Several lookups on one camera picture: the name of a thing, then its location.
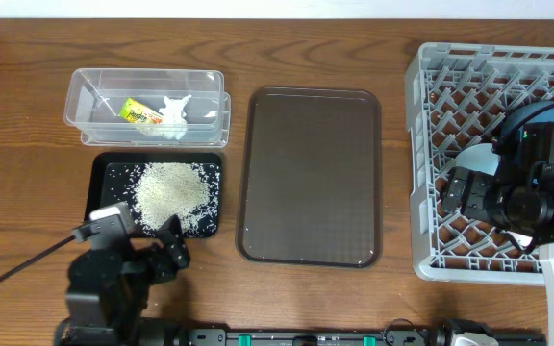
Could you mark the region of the light blue bowl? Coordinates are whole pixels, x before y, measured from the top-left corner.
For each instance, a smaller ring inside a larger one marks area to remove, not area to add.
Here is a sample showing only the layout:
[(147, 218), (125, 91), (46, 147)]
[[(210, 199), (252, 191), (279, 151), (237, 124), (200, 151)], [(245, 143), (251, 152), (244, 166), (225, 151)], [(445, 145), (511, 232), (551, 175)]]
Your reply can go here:
[(455, 166), (494, 175), (500, 157), (492, 151), (491, 143), (480, 143), (466, 148), (455, 158)]

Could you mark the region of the pile of rice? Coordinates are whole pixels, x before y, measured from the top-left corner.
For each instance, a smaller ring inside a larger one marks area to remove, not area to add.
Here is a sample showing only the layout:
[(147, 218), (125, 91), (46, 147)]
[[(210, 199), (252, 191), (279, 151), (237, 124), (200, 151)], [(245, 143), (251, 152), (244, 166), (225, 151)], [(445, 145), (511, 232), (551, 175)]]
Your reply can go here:
[(208, 238), (218, 228), (220, 185), (216, 163), (110, 163), (100, 204), (127, 203), (134, 223), (147, 236), (175, 215), (183, 236)]

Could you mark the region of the yellow wrapper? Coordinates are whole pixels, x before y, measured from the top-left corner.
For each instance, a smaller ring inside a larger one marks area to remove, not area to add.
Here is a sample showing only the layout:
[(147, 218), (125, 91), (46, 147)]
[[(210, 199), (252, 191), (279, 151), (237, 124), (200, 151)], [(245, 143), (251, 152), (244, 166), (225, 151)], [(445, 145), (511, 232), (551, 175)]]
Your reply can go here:
[(118, 116), (129, 123), (139, 124), (138, 130), (144, 135), (180, 140), (188, 130), (184, 108), (190, 99), (190, 95), (179, 99), (164, 96), (164, 106), (154, 111), (141, 102), (128, 98)]

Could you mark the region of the dark blue plate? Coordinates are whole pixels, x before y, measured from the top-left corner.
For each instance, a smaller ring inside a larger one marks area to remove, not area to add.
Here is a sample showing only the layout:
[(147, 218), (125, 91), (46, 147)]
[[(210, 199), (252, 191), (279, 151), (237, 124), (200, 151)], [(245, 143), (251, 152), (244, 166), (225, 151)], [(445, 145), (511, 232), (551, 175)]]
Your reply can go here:
[(498, 143), (510, 142), (525, 124), (554, 122), (554, 101), (538, 101), (522, 106), (510, 113), (502, 125)]

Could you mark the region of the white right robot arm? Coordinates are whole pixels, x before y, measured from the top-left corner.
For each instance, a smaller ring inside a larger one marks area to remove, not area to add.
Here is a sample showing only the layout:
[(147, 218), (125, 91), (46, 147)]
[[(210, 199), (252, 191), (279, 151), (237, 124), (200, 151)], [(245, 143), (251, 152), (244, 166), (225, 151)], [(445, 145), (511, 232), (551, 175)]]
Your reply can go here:
[(554, 345), (554, 122), (514, 126), (493, 146), (492, 174), (457, 166), (441, 195), (446, 213), (529, 237), (518, 250), (539, 253), (548, 306), (548, 342)]

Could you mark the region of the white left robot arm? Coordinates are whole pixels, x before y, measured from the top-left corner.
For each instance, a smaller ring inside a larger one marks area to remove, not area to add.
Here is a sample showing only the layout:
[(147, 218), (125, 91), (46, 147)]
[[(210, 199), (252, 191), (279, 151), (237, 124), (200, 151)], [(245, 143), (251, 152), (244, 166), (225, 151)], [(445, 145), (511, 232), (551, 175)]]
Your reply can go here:
[(178, 216), (155, 232), (156, 241), (137, 249), (142, 237), (129, 207), (119, 202), (90, 213), (72, 231), (91, 248), (71, 262), (65, 300), (69, 316), (57, 327), (56, 345), (186, 345), (187, 332), (159, 318), (143, 318), (153, 285), (170, 282), (190, 265)]

